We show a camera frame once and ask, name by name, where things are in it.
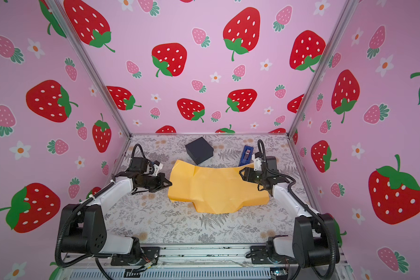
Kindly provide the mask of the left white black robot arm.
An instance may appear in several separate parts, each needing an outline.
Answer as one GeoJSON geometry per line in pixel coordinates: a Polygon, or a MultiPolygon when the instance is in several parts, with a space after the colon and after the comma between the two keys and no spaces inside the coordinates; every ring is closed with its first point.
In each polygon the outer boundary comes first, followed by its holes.
{"type": "Polygon", "coordinates": [[[139,189],[155,193],[173,185],[164,173],[156,176],[140,171],[123,171],[110,183],[80,204],[68,204],[61,212],[55,248],[59,267],[69,267],[89,257],[119,256],[135,264],[144,254],[137,238],[107,232],[104,215],[127,194],[139,189]]]}

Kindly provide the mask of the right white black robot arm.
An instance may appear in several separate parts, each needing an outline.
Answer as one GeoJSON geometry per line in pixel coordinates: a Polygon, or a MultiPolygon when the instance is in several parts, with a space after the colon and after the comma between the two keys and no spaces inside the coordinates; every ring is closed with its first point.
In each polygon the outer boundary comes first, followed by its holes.
{"type": "Polygon", "coordinates": [[[328,266],[333,270],[340,261],[333,217],[320,214],[304,203],[292,189],[296,183],[293,177],[248,167],[239,174],[245,182],[257,184],[259,191],[268,191],[285,206],[289,214],[295,215],[292,236],[269,238],[266,254],[270,261],[279,262],[291,258],[301,268],[328,266]]]}

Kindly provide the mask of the orange yellow wrapping paper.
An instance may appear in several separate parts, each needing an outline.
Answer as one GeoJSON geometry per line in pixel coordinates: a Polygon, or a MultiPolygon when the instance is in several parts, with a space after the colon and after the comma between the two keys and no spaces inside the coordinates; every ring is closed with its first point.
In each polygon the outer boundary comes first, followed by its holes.
{"type": "Polygon", "coordinates": [[[176,161],[168,197],[172,201],[193,203],[197,212],[229,214],[242,207],[266,205],[270,195],[254,183],[242,180],[236,168],[205,168],[176,161]]]}

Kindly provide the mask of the dark navy gift box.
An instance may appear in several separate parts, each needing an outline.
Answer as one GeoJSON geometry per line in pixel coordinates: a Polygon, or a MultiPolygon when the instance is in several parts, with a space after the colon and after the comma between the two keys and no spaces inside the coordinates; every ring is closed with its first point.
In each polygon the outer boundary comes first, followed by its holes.
{"type": "Polygon", "coordinates": [[[203,137],[188,143],[185,149],[196,165],[200,165],[214,155],[213,147],[203,137]]]}

